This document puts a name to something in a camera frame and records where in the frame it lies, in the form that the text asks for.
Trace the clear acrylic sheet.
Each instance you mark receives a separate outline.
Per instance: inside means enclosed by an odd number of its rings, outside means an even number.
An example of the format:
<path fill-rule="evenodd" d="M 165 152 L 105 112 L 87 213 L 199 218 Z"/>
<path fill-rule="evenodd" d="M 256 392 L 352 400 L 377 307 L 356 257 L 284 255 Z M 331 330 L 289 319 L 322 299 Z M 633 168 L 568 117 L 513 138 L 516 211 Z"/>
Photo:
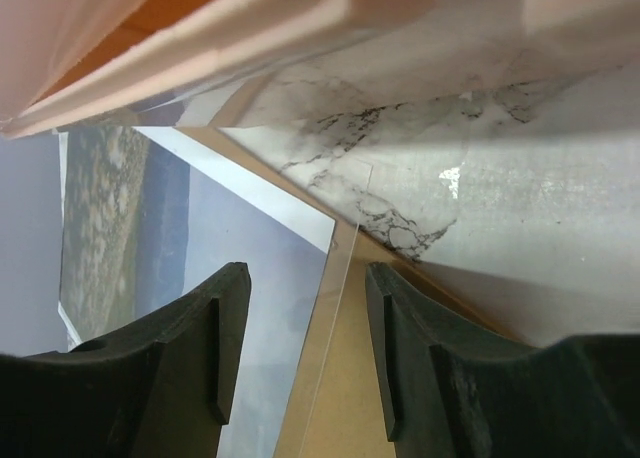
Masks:
<path fill-rule="evenodd" d="M 366 245 L 359 231 L 371 171 L 349 159 L 330 165 L 306 189 L 335 227 L 278 457 L 364 457 L 375 448 L 380 411 L 364 296 Z"/>

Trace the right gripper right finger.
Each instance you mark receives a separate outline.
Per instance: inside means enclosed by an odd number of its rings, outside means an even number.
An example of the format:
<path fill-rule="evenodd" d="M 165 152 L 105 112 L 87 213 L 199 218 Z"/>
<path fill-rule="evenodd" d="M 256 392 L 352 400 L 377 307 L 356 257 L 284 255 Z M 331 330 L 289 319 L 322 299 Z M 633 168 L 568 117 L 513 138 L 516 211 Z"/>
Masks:
<path fill-rule="evenodd" d="M 367 312 L 388 440 L 400 457 L 635 457 L 639 338 L 502 337 L 372 263 Z"/>

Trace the landscape photo print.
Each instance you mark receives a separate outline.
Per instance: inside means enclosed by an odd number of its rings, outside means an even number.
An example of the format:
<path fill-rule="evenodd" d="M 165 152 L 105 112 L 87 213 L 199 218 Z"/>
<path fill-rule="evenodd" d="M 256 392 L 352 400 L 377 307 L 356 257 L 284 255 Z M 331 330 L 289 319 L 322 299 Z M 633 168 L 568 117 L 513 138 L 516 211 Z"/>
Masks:
<path fill-rule="evenodd" d="M 251 298 L 222 457 L 271 457 L 327 252 L 137 130 L 59 138 L 63 247 L 58 312 L 68 343 L 120 328 L 243 262 Z"/>

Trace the pink wooden picture frame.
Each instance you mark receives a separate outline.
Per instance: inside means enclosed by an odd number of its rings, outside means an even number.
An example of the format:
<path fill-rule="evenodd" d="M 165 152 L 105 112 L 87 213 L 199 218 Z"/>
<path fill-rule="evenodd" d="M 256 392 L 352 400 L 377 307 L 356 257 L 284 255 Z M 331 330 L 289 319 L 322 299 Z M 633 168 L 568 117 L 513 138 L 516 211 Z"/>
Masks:
<path fill-rule="evenodd" d="M 638 56 L 639 0 L 1 0 L 1 131 L 253 127 Z"/>

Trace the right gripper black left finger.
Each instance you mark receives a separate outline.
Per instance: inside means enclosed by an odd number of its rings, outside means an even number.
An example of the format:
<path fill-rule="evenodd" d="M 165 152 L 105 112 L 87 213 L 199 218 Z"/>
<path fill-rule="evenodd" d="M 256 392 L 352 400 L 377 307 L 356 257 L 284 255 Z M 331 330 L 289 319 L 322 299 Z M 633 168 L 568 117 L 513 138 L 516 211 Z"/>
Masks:
<path fill-rule="evenodd" d="M 250 302 L 246 264 L 69 352 L 1 359 L 5 457 L 213 457 Z"/>

